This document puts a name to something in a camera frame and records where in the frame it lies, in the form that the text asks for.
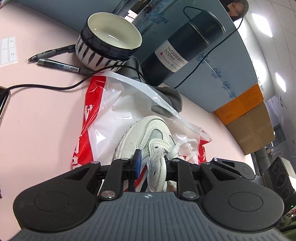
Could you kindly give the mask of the orange cardboard panel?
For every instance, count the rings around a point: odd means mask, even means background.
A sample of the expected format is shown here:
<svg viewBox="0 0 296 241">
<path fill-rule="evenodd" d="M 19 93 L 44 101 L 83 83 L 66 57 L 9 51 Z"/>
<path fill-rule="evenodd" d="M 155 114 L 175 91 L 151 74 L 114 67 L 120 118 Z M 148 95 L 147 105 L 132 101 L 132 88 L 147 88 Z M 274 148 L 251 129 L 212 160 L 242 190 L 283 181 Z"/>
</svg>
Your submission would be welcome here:
<svg viewBox="0 0 296 241">
<path fill-rule="evenodd" d="M 261 88 L 258 84 L 255 84 L 240 96 L 215 110 L 214 113 L 224 125 L 228 125 L 263 101 L 264 97 Z"/>
</svg>

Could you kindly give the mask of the red white plastic bag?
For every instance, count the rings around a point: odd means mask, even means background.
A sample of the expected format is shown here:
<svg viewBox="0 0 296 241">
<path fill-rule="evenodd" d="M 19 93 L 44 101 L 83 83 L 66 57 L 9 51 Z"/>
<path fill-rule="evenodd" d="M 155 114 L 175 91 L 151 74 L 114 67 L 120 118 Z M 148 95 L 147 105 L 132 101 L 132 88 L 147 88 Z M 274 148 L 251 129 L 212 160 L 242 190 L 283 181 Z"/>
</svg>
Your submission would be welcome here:
<svg viewBox="0 0 296 241">
<path fill-rule="evenodd" d="M 153 105 L 164 108 L 172 117 L 153 112 Z M 206 161 L 204 145 L 212 140 L 208 133 L 187 122 L 148 85 L 115 72 L 102 72 L 91 78 L 85 94 L 83 127 L 72 167 L 78 168 L 92 161 L 109 165 L 125 132 L 151 115 L 165 120 L 175 143 L 196 139 L 199 142 L 198 164 Z"/>
</svg>

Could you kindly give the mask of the dark blue vacuum bottle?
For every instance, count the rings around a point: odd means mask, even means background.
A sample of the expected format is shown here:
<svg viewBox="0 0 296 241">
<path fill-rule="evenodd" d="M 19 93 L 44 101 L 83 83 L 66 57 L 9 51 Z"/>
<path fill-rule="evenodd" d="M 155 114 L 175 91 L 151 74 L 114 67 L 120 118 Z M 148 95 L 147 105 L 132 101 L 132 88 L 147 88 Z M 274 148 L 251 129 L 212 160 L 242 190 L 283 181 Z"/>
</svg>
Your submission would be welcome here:
<svg viewBox="0 0 296 241">
<path fill-rule="evenodd" d="M 142 63 L 151 86 L 159 86 L 226 33 L 210 12 L 201 11 L 173 33 Z"/>
</svg>

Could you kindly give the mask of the black marker pen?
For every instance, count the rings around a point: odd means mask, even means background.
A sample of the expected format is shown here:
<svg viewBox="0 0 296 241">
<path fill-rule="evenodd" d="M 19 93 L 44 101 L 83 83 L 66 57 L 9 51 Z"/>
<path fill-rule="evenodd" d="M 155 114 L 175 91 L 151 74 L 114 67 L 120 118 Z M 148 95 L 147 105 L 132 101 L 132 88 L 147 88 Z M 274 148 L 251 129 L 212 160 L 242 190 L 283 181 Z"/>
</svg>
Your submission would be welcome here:
<svg viewBox="0 0 296 241">
<path fill-rule="evenodd" d="M 48 51 L 44 51 L 42 53 L 36 54 L 28 59 L 29 63 L 37 62 L 41 58 L 51 58 L 56 55 L 64 54 L 64 53 L 73 53 L 75 51 L 75 44 L 68 45 L 65 47 L 51 49 Z"/>
</svg>

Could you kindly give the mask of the brown cardboard box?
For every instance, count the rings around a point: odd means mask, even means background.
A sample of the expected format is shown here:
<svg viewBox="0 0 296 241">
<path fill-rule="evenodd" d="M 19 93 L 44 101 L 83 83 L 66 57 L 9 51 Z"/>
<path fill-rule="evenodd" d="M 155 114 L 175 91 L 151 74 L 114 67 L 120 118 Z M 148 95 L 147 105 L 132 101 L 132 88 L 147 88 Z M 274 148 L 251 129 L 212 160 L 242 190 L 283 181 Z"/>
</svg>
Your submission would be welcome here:
<svg viewBox="0 0 296 241">
<path fill-rule="evenodd" d="M 273 125 L 264 102 L 226 127 L 245 155 L 254 153 L 275 140 Z"/>
</svg>

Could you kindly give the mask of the large blue cardboard box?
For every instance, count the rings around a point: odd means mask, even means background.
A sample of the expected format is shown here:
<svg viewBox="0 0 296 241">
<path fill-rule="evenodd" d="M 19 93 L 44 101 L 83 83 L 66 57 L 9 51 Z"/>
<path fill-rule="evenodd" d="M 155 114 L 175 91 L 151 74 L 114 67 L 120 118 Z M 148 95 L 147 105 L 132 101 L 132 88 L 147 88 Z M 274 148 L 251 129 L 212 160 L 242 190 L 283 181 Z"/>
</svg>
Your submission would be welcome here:
<svg viewBox="0 0 296 241">
<path fill-rule="evenodd" d="M 80 32 L 93 13 L 112 13 L 120 1 L 22 1 Z M 164 12 L 168 20 L 153 24 L 143 35 L 142 45 L 133 53 L 142 63 L 189 18 L 201 11 L 212 13 L 226 33 L 194 57 L 163 83 L 177 89 L 204 110 L 212 113 L 257 83 L 253 64 L 225 1 L 177 1 Z"/>
</svg>

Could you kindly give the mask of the white label sheet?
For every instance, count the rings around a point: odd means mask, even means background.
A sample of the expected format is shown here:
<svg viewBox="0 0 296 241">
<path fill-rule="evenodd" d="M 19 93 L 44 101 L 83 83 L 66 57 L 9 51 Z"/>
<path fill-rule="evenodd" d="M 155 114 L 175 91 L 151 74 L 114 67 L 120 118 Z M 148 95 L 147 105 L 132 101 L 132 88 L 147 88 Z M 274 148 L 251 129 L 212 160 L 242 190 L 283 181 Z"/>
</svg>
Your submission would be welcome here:
<svg viewBox="0 0 296 241">
<path fill-rule="evenodd" d="M 3 67 L 18 63 L 16 38 L 7 37 L 1 39 L 0 42 L 0 66 Z"/>
</svg>

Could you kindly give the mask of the person in background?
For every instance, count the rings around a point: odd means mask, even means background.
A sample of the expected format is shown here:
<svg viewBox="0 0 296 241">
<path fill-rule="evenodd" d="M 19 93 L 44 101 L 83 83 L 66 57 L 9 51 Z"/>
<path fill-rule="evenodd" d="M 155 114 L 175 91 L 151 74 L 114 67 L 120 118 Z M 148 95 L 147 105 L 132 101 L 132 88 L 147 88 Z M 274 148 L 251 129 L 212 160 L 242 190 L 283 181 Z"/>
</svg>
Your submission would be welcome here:
<svg viewBox="0 0 296 241">
<path fill-rule="evenodd" d="M 235 22 L 243 18 L 249 10 L 249 4 L 247 0 L 236 0 L 232 1 L 230 4 L 227 5 L 227 13 L 231 20 Z"/>
</svg>

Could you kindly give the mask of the black white striped bowl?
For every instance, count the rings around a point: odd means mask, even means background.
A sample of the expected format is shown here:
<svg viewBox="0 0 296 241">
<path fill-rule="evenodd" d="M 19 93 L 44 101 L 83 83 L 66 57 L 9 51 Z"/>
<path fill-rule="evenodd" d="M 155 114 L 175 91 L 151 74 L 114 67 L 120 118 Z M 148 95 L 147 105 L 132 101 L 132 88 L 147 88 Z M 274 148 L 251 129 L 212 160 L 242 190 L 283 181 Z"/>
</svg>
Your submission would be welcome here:
<svg viewBox="0 0 296 241">
<path fill-rule="evenodd" d="M 132 23 L 121 16 L 99 12 L 88 17 L 75 53 L 93 71 L 112 66 L 111 71 L 115 72 L 141 45 L 142 36 Z"/>
</svg>

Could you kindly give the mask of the white sneaker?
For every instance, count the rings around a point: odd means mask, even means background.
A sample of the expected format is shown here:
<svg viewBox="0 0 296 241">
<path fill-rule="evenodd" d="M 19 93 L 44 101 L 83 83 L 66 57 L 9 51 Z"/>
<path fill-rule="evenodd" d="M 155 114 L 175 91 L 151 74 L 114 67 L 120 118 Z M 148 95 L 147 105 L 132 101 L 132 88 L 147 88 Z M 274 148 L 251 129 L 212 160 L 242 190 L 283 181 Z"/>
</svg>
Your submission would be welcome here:
<svg viewBox="0 0 296 241">
<path fill-rule="evenodd" d="M 176 182 L 166 180 L 166 160 L 177 158 L 178 148 L 163 118 L 151 115 L 137 121 L 122 137 L 113 158 L 130 159 L 137 149 L 142 151 L 142 161 L 135 191 L 175 191 Z"/>
</svg>

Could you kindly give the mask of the grey marker pen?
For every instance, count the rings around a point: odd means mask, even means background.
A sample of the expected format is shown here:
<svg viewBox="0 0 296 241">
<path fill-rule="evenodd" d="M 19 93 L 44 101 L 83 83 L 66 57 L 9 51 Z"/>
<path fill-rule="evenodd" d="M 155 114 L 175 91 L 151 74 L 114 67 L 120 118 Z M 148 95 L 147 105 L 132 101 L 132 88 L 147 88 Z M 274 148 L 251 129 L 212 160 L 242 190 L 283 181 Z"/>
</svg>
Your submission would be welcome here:
<svg viewBox="0 0 296 241">
<path fill-rule="evenodd" d="M 50 60 L 50 59 L 39 59 L 37 61 L 37 65 L 43 66 L 46 68 L 52 68 L 52 69 L 58 69 L 62 71 L 67 71 L 67 72 L 73 72 L 81 75 L 90 75 L 93 70 L 87 69 L 87 68 L 82 68 L 82 67 L 76 67 L 73 65 L 61 63 L 55 60 Z"/>
</svg>

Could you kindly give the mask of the grey cloth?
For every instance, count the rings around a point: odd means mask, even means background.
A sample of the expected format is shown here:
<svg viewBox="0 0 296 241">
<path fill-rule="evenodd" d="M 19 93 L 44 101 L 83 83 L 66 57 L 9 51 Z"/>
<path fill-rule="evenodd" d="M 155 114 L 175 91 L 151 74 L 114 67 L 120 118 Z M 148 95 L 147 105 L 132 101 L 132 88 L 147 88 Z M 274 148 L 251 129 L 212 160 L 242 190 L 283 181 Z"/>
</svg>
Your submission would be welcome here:
<svg viewBox="0 0 296 241">
<path fill-rule="evenodd" d="M 144 83 L 144 79 L 141 77 L 142 69 L 140 63 L 135 56 L 131 56 L 130 59 L 124 64 L 124 68 L 120 68 L 116 73 L 126 76 L 128 78 L 134 79 L 138 82 Z M 175 90 L 170 87 L 153 87 L 153 89 L 165 102 L 167 102 L 177 113 L 180 113 L 183 110 L 183 101 L 181 94 L 178 90 Z M 151 110 L 157 114 L 160 114 L 165 117 L 172 117 L 172 114 L 165 110 L 164 108 L 153 105 Z"/>
</svg>

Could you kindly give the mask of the white shoelace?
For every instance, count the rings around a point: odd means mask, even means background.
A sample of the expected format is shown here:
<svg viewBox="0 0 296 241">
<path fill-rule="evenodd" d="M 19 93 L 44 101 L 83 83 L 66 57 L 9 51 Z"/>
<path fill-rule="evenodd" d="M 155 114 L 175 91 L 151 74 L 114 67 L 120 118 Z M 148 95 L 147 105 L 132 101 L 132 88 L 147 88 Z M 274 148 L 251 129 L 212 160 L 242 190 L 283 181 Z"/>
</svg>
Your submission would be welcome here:
<svg viewBox="0 0 296 241">
<path fill-rule="evenodd" d="M 192 164 L 198 164 L 198 147 L 199 142 L 194 138 L 181 140 L 173 146 L 166 156 L 169 160 L 179 158 Z"/>
</svg>

